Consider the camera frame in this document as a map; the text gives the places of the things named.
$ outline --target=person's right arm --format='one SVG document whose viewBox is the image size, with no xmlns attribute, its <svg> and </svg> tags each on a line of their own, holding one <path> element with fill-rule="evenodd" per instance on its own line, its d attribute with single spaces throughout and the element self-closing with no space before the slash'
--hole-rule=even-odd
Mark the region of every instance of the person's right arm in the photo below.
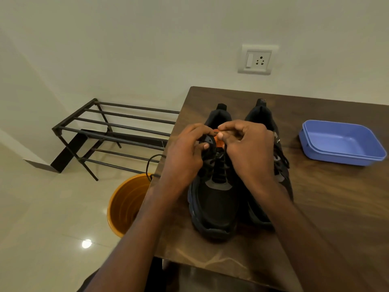
<svg viewBox="0 0 389 292">
<path fill-rule="evenodd" d="M 274 177 L 274 134 L 236 120 L 219 126 L 234 169 L 272 222 L 305 292 L 373 291 L 290 201 Z"/>
</svg>

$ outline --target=glossy tiled floor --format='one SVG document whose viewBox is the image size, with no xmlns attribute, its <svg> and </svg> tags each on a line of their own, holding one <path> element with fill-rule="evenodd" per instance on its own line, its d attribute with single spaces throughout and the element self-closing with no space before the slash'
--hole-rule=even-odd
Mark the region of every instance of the glossy tiled floor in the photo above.
<svg viewBox="0 0 389 292">
<path fill-rule="evenodd" d="M 88 140 L 80 154 L 93 140 Z M 118 150 L 105 142 L 100 148 Z M 124 145 L 121 152 L 160 153 Z M 94 159 L 144 171 L 145 162 L 96 152 Z M 106 210 L 115 188 L 134 175 L 88 163 L 95 181 L 75 160 L 61 174 L 36 169 L 0 146 L 0 291 L 76 291 L 100 267 L 119 238 Z M 150 172 L 156 164 L 151 163 Z M 181 267 L 180 291 L 262 291 L 226 276 Z"/>
</svg>

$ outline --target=shoe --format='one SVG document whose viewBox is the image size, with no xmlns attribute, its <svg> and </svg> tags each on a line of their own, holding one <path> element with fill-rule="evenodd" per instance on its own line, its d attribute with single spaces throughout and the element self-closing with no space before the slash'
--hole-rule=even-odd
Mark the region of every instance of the shoe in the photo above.
<svg viewBox="0 0 389 292">
<path fill-rule="evenodd" d="M 253 108 L 245 121 L 261 123 L 270 131 L 274 132 L 274 175 L 277 181 L 286 188 L 290 199 L 293 201 L 292 184 L 289 179 L 289 161 L 282 152 L 278 127 L 275 124 L 271 111 L 266 107 L 265 99 L 258 99 L 255 108 Z M 252 222 L 258 225 L 271 225 L 271 222 L 255 198 L 247 190 L 248 211 Z"/>
<path fill-rule="evenodd" d="M 212 129 L 227 121 L 231 116 L 225 104 L 218 104 L 209 114 L 205 125 Z M 236 231 L 239 198 L 238 177 L 230 158 L 210 135 L 204 135 L 199 142 L 210 147 L 203 151 L 203 166 L 188 189 L 189 211 L 195 228 L 207 239 L 227 240 Z"/>
</svg>

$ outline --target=yellow plastic bucket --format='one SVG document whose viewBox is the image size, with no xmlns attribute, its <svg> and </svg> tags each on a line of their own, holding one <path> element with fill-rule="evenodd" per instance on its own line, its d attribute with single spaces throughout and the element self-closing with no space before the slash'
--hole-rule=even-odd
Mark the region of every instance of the yellow plastic bucket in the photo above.
<svg viewBox="0 0 389 292">
<path fill-rule="evenodd" d="M 124 181 L 111 196 L 107 219 L 119 237 L 123 237 L 134 222 L 149 186 L 146 173 L 138 174 Z"/>
</svg>

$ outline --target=wall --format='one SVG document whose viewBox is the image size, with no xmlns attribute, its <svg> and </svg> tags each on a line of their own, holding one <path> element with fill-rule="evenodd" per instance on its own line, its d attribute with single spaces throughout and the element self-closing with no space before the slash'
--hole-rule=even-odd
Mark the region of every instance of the wall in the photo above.
<svg viewBox="0 0 389 292">
<path fill-rule="evenodd" d="M 389 104 L 388 8 L 389 0 L 1 0 L 0 24 L 67 112 L 94 97 L 179 110 L 190 86 Z M 270 76 L 237 73 L 242 43 L 280 46 Z"/>
<path fill-rule="evenodd" d="M 33 162 L 50 164 L 63 150 L 51 128 L 67 112 L 0 30 L 0 142 Z"/>
</svg>

